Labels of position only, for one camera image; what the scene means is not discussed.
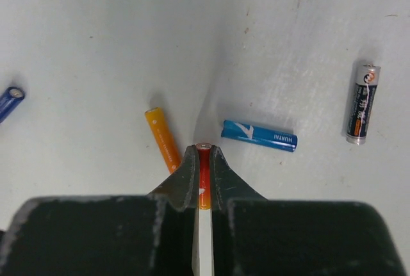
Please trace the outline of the red orange battery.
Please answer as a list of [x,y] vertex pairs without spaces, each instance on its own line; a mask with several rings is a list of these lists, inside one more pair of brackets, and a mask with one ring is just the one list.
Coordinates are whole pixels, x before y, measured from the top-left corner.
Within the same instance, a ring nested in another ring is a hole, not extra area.
[[199,153],[199,208],[208,210],[211,208],[210,187],[210,154],[211,144],[198,143],[196,145]]

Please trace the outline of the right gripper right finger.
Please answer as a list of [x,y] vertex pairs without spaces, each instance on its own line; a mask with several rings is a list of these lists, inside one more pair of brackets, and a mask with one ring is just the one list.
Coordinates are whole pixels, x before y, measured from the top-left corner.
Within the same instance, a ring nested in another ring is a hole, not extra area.
[[405,275],[389,229],[364,202],[268,200],[209,157],[215,275]]

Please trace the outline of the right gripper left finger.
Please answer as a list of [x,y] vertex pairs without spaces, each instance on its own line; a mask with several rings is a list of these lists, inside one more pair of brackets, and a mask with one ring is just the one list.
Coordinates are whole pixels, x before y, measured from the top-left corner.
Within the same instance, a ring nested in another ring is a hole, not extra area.
[[36,197],[1,237],[2,275],[197,275],[199,153],[146,195]]

